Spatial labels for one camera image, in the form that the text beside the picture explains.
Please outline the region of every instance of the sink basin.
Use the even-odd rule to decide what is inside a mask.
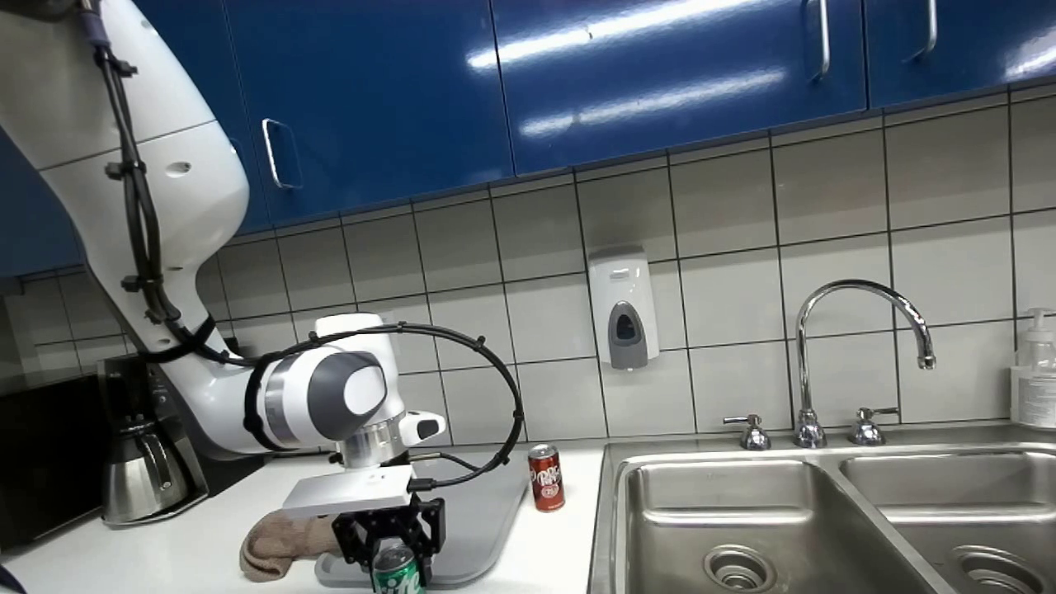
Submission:
[[[931,591],[802,459],[640,459],[625,469],[616,591]]]
[[[869,454],[840,473],[949,587],[1054,594],[1054,452]]]

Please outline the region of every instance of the green bottle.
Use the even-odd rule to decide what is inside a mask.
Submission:
[[[385,539],[376,543],[370,565],[373,594],[422,594],[422,575],[416,555],[402,543],[402,539]]]

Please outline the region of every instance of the red soda can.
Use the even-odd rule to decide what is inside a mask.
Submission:
[[[563,504],[561,459],[553,445],[534,445],[529,452],[531,498],[539,510],[557,510]]]

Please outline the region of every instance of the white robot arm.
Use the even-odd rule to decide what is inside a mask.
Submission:
[[[402,405],[388,339],[380,333],[344,337],[275,356],[255,370],[228,356],[228,343],[198,301],[195,278],[245,216],[245,167],[195,83],[132,0],[105,0],[101,11],[97,0],[67,3],[67,14],[97,11],[105,26],[90,26],[90,35],[136,64],[136,74],[121,79],[127,100],[98,74],[97,62],[105,56],[98,56],[98,47],[94,56],[85,19],[63,19],[59,3],[0,0],[0,11],[11,11],[0,14],[0,125],[69,211],[90,266],[140,349],[158,358],[218,452],[344,445],[349,469],[361,469],[365,482],[398,475],[392,486],[402,482],[405,498],[409,473],[380,473],[380,465],[405,445],[438,435],[446,421]],[[111,102],[132,112],[132,148],[141,162],[128,162]],[[150,301],[152,292],[141,284],[152,284],[152,278],[140,275],[141,254],[128,240],[128,187],[121,178],[132,167],[145,167],[158,222],[154,284],[163,284],[163,304]],[[179,311],[179,324],[158,320],[158,305]],[[364,325],[380,325],[380,316],[327,316],[317,324],[317,337]],[[373,504],[361,478],[354,490],[364,493],[364,504]],[[333,507],[358,507],[345,486],[336,490],[327,486],[295,490],[290,510],[325,510],[331,498]]]

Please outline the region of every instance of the soap dispenser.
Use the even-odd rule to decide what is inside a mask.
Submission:
[[[1020,425],[1056,429],[1056,333],[1045,325],[1054,311],[1033,311],[1020,343],[1011,419]]]
[[[650,259],[645,250],[592,259],[602,361],[636,370],[659,356]]]

